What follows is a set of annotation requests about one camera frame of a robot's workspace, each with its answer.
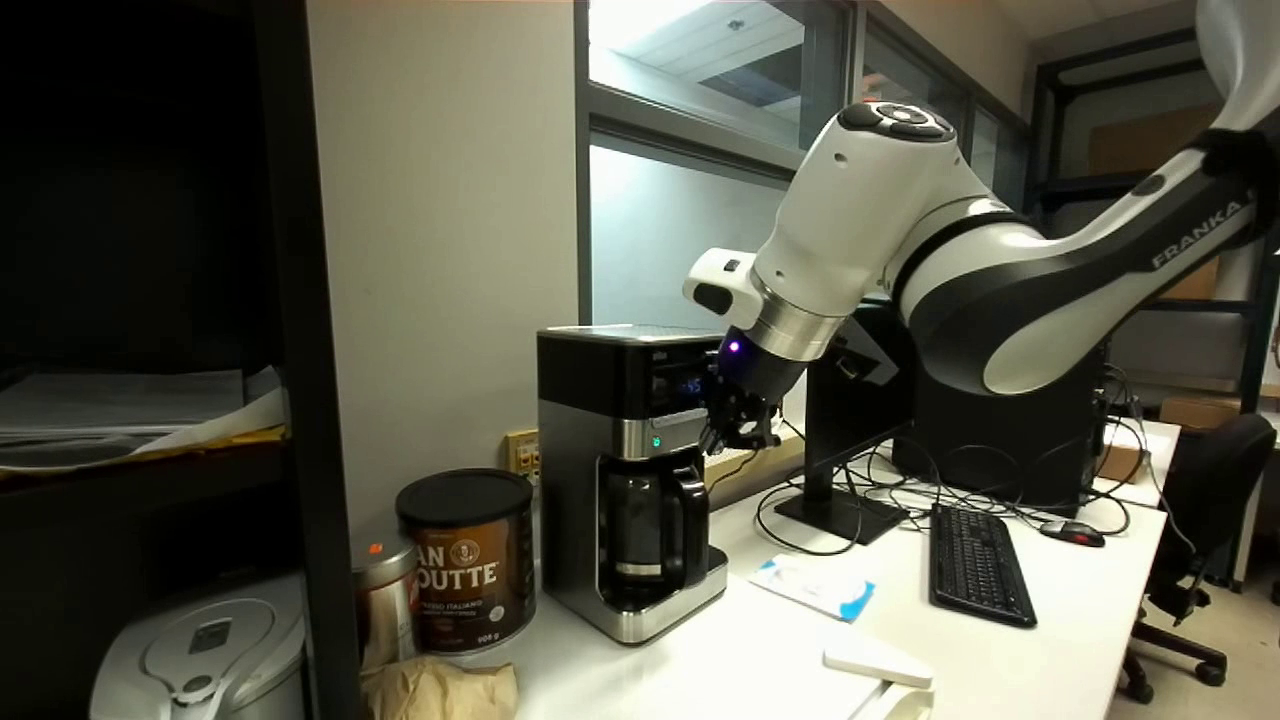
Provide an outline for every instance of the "office chair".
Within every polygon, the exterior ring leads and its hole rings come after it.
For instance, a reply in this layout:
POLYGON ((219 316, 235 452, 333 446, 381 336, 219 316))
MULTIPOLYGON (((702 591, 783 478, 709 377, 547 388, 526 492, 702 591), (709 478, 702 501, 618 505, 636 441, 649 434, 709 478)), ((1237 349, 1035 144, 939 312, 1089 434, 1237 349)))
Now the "office chair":
MULTIPOLYGON (((1147 602, 1165 608, 1173 626, 1209 605, 1201 578, 1225 547, 1237 546, 1243 505, 1262 478, 1270 450, 1277 428, 1255 412, 1232 417, 1209 434, 1181 434, 1165 482, 1169 528, 1147 578, 1147 602)), ((1201 659, 1197 679, 1210 687, 1227 679, 1227 656, 1217 649, 1192 643, 1143 619, 1136 619, 1131 642, 1201 659)), ((1123 656, 1123 697, 1136 705, 1155 697, 1131 649, 1123 656)))

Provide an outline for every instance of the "bottle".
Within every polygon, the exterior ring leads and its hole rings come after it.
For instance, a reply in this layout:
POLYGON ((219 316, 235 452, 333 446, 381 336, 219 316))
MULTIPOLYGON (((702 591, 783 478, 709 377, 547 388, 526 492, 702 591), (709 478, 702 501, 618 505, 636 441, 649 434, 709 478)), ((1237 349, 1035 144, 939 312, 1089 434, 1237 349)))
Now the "bottle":
POLYGON ((415 556, 409 546, 365 546, 365 612, 366 612, 366 643, 365 672, 383 666, 400 666, 415 656, 410 633, 410 602, 415 602, 415 556))

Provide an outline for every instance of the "coffee carafe handle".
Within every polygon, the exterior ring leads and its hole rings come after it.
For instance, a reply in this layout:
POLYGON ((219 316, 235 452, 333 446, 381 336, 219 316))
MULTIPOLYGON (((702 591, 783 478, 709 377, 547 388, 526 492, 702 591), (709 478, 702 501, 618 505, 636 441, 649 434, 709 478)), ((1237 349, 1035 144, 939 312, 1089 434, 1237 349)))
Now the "coffee carafe handle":
POLYGON ((696 584, 702 582, 709 572, 709 517, 710 517, 710 505, 709 505, 709 486, 698 478, 698 470, 675 470, 675 492, 680 492, 680 536, 683 536, 683 547, 680 547, 680 561, 683 561, 683 578, 680 584, 696 584))

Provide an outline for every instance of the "coffee can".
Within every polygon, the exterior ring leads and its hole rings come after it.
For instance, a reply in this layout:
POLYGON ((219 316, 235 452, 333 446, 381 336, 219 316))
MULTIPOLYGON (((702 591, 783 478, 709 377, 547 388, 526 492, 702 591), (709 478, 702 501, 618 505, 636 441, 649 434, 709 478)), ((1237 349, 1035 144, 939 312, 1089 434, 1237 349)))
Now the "coffee can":
POLYGON ((537 612, 531 488, 496 470, 422 478, 395 498, 415 551, 415 649, 468 653, 537 612))

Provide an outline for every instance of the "coffee can lid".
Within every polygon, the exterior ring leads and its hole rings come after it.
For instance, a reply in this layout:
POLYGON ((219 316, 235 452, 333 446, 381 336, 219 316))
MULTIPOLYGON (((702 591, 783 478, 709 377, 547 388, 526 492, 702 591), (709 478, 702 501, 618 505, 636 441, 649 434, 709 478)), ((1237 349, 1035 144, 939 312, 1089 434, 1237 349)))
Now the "coffee can lid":
POLYGON ((461 470, 422 478, 395 498, 400 526, 410 528, 463 528, 522 513, 531 488, 514 471, 461 470))

